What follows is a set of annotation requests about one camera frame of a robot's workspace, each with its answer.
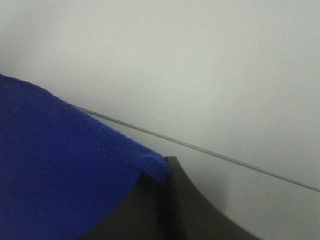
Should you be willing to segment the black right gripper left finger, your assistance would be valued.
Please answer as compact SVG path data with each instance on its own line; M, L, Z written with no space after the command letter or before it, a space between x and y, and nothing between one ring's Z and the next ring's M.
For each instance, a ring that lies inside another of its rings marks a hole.
M163 240L163 207L163 188L143 173L121 203L78 239Z

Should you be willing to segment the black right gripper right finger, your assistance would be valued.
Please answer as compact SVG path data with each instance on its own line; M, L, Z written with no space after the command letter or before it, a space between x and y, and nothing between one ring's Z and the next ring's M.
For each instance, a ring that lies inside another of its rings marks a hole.
M175 156L166 192L167 240L254 240L255 236L214 207L196 188Z

